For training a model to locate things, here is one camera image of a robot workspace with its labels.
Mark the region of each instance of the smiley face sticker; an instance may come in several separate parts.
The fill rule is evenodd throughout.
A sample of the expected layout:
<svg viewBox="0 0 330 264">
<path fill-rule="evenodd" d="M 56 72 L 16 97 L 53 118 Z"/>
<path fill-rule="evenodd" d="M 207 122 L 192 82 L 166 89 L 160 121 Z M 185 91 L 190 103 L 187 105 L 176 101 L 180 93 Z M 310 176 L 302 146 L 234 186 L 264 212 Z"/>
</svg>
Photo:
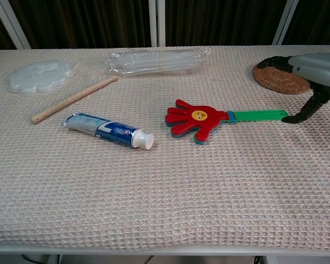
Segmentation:
<svg viewBox="0 0 330 264">
<path fill-rule="evenodd" d="M 208 115 L 206 112 L 204 112 L 202 110 L 196 110 L 196 111 L 192 112 L 192 117 L 194 120 L 204 121 L 205 119 L 208 118 Z"/>
</svg>

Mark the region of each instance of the white plastic lid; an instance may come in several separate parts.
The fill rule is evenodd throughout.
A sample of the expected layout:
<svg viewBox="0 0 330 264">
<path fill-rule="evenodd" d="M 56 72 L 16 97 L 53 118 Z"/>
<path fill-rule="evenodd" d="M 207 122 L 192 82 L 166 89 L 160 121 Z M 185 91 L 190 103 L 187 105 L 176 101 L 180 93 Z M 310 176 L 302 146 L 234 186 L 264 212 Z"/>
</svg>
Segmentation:
<svg viewBox="0 0 330 264">
<path fill-rule="evenodd" d="M 142 130 L 138 129 L 133 139 L 133 147 L 141 147 L 149 150 L 154 143 L 154 135 L 146 134 Z"/>
<path fill-rule="evenodd" d="M 37 62 L 10 74 L 8 90 L 21 95 L 46 94 L 68 84 L 72 75 L 67 62 Z"/>
</svg>

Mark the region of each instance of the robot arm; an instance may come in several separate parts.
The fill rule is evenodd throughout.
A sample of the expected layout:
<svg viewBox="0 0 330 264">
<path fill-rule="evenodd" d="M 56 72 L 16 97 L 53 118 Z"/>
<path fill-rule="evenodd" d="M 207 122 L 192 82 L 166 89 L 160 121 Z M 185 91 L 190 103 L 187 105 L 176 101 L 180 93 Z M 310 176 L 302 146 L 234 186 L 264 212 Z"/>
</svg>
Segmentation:
<svg viewBox="0 0 330 264">
<path fill-rule="evenodd" d="M 284 117 L 282 122 L 297 124 L 310 118 L 323 104 L 330 100 L 330 53 L 315 53 L 290 57 L 272 57 L 257 66 L 275 67 L 308 80 L 313 90 L 312 97 L 293 116 Z"/>
</svg>

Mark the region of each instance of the blue label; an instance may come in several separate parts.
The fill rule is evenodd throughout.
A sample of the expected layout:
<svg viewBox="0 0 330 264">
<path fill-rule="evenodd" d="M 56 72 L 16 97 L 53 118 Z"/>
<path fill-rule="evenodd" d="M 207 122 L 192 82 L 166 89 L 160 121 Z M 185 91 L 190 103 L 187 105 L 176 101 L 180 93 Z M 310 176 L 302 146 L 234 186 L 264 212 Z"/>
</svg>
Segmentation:
<svg viewBox="0 0 330 264">
<path fill-rule="evenodd" d="M 116 122 L 106 122 L 98 126 L 95 136 L 132 147 L 132 137 L 137 128 Z"/>
</svg>

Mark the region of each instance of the green handle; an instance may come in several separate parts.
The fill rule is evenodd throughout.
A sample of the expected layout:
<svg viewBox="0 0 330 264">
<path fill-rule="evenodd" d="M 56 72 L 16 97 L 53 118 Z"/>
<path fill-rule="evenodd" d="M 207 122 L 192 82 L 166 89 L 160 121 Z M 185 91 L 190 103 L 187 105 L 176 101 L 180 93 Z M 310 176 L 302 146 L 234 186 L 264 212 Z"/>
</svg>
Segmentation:
<svg viewBox="0 0 330 264">
<path fill-rule="evenodd" d="M 254 122 L 263 120 L 281 120 L 288 116 L 284 110 L 262 110 L 262 111 L 247 111 L 234 112 L 236 122 Z"/>
</svg>

